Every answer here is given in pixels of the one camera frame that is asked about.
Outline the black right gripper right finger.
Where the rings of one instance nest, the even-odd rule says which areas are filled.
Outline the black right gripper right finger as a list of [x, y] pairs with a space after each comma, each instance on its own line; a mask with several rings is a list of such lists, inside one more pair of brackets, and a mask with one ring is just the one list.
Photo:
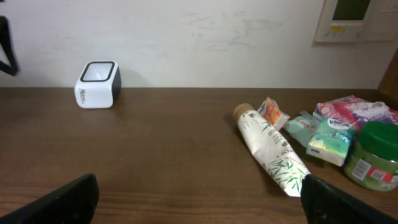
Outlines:
[[309, 224], [397, 224], [395, 218], [309, 174], [300, 199]]

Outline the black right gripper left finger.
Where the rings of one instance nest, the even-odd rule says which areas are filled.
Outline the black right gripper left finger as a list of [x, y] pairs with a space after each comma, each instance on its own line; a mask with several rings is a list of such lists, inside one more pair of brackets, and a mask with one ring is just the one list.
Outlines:
[[96, 176], [87, 173], [47, 195], [1, 217], [1, 223], [91, 223], [100, 192]]

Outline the white cream tube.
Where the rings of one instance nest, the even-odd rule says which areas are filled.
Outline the white cream tube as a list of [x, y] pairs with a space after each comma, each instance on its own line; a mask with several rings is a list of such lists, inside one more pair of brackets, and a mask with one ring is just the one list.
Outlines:
[[288, 140], [250, 104], [235, 107], [233, 118], [255, 160], [288, 196], [300, 197], [310, 171]]

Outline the green lid jar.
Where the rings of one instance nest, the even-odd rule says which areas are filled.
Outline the green lid jar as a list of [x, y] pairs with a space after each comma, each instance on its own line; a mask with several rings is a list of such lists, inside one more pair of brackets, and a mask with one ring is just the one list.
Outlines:
[[397, 125], [369, 121], [360, 130], [343, 166], [345, 174], [367, 189], [397, 187]]

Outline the mint green wipes packet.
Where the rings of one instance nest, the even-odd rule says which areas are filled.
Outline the mint green wipes packet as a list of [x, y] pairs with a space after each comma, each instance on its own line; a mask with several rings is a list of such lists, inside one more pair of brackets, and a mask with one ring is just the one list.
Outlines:
[[286, 122], [283, 128], [303, 147], [307, 148], [319, 122], [318, 118], [307, 111], [301, 111], [300, 116]]

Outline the red purple tissue pack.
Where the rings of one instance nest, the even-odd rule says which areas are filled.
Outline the red purple tissue pack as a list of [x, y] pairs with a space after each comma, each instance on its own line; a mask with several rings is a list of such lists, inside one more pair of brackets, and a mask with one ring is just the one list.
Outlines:
[[354, 95], [318, 103], [313, 111], [314, 117], [322, 120], [333, 118], [361, 129], [368, 121], [381, 121], [397, 124], [397, 111], [384, 102], [370, 102]]

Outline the orange tissue pocket pack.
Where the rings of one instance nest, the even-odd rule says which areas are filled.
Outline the orange tissue pocket pack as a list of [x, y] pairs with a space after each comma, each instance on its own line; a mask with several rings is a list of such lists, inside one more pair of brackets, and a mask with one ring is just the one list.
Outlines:
[[277, 130], [282, 129], [290, 118], [289, 115], [280, 110], [277, 102], [269, 97], [263, 101], [257, 112]]

